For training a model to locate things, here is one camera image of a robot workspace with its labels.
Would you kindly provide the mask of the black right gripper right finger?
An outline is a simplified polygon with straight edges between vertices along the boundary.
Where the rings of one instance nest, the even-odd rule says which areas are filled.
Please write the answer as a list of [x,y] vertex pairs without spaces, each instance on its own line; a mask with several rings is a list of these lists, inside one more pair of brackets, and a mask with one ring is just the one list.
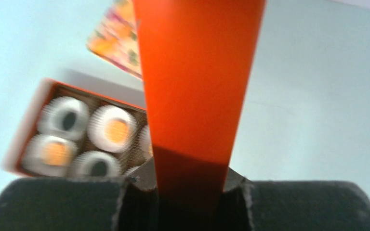
[[221,231],[370,231],[370,199],[348,181],[251,181],[229,169]]

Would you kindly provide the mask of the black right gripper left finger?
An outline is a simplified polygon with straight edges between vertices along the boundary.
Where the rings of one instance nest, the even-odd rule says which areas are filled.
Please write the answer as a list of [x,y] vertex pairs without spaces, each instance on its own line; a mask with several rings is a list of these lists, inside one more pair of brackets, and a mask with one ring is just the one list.
[[20,178],[0,194],[0,231],[154,231],[154,161],[116,178]]

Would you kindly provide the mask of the black sandwich cookie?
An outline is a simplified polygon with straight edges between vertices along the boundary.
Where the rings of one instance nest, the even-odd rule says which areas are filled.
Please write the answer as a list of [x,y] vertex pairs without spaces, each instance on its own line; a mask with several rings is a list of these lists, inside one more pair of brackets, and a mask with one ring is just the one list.
[[76,121],[77,114],[75,112],[67,112],[61,120],[62,129],[65,131],[71,130],[74,127]]
[[97,161],[93,164],[90,170],[90,176],[105,177],[108,175],[108,163],[105,161]]

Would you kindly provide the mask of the round tan biscuit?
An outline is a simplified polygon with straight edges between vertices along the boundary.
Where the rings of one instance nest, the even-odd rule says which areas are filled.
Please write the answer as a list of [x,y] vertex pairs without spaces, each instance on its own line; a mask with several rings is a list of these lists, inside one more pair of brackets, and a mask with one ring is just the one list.
[[105,125],[105,137],[112,143],[123,143],[128,137],[128,124],[123,120],[111,119]]
[[43,162],[50,166],[65,166],[69,160],[69,147],[60,142],[50,142],[43,148]]

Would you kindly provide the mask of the orange box lid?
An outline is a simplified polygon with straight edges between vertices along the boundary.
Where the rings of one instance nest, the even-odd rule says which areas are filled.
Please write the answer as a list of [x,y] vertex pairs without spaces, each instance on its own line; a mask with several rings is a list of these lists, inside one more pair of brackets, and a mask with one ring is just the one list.
[[215,231],[263,0],[136,0],[160,231]]

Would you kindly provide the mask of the floral pink serving tray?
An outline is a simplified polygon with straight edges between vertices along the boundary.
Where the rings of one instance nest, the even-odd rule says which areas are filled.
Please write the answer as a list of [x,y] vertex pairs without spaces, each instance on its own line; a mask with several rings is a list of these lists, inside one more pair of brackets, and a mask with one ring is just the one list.
[[142,79],[133,1],[113,1],[86,46],[124,72]]

